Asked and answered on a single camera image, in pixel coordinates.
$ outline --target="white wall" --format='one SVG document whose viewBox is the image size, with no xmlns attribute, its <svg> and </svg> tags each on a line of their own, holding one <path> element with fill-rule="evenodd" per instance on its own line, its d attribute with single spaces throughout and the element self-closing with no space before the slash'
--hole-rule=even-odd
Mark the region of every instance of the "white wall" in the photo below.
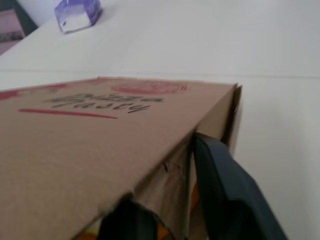
<svg viewBox="0 0 320 240">
<path fill-rule="evenodd" d="M 38 26 L 55 17 L 53 0 L 17 0 Z"/>
</svg>

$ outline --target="purple glass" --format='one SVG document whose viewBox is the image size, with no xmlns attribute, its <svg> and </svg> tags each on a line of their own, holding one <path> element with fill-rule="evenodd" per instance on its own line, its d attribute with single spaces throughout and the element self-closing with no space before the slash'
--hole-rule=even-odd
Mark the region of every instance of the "purple glass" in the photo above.
<svg viewBox="0 0 320 240">
<path fill-rule="evenodd" d="M 101 12 L 100 0 L 62 0 L 54 9 L 64 34 L 95 25 Z"/>
</svg>

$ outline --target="glass block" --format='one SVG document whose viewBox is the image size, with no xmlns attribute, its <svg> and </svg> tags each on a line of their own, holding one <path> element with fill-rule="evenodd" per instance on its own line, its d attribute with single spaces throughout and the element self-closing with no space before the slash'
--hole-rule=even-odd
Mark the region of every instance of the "glass block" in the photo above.
<svg viewBox="0 0 320 240">
<path fill-rule="evenodd" d="M 54 9 L 64 34 L 95 25 L 101 12 L 100 0 L 62 0 Z"/>
</svg>

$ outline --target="white surface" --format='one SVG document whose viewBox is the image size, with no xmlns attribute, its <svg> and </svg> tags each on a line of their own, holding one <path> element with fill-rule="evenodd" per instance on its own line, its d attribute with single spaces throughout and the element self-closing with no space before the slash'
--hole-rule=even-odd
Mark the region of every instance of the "white surface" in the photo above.
<svg viewBox="0 0 320 240">
<path fill-rule="evenodd" d="M 0 89 L 96 76 L 239 82 L 235 159 L 257 180 L 289 239 L 320 239 L 320 3 L 110 6 L 95 27 L 62 35 L 51 21 L 0 56 Z"/>
<path fill-rule="evenodd" d="M 0 56 L 12 48 L 14 45 L 19 43 L 19 41 L 7 41 L 7 42 L 0 42 Z"/>
</svg>

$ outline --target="red logo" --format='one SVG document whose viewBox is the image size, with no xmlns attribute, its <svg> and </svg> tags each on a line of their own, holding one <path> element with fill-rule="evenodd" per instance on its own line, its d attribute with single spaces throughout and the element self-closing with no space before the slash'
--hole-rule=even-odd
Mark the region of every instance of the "red logo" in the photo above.
<svg viewBox="0 0 320 240">
<path fill-rule="evenodd" d="M 112 89 L 127 94 L 179 94 L 187 90 L 187 85 L 171 81 L 140 81 L 119 84 Z"/>
</svg>

